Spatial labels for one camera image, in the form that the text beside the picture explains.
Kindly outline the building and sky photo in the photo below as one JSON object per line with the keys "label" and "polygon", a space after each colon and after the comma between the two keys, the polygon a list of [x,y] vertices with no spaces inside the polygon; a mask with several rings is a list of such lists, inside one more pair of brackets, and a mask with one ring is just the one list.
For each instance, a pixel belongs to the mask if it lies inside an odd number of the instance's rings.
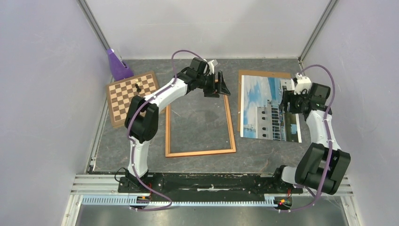
{"label": "building and sky photo", "polygon": [[240,136],[302,142],[299,116],[279,109],[283,91],[293,88],[291,79],[243,75],[240,96]]}

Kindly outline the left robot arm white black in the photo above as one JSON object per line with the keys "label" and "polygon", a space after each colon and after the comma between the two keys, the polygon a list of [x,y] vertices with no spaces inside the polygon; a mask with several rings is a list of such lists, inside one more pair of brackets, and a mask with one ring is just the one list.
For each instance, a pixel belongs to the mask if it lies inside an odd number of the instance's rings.
{"label": "left robot arm white black", "polygon": [[147,188],[147,157],[150,141],[158,131],[159,113],[169,104],[196,89],[203,91],[204,97],[219,98],[229,96],[222,71],[215,71],[217,60],[207,61],[195,57],[191,64],[179,71],[166,85],[145,97],[131,99],[125,119],[127,137],[130,141],[130,160],[125,176],[136,192]]}

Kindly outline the wooden picture frame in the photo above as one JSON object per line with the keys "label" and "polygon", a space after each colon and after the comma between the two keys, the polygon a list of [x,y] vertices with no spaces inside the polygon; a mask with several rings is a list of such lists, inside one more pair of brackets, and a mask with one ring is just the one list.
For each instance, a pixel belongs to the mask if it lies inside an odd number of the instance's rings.
{"label": "wooden picture frame", "polygon": [[196,89],[168,105],[165,141],[168,158],[235,153],[228,97],[204,97]]}

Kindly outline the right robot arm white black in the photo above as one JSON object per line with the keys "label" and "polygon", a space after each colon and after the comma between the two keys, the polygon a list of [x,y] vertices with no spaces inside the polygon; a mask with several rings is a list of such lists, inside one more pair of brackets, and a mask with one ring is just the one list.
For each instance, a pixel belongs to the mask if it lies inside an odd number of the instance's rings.
{"label": "right robot arm white black", "polygon": [[272,187],[286,191],[290,185],[301,185],[321,193],[337,192],[351,162],[349,153],[341,150],[332,129],[332,110],[326,105],[331,88],[318,83],[308,88],[282,86],[279,109],[285,113],[302,114],[311,133],[311,144],[297,167],[281,165],[276,168]]}

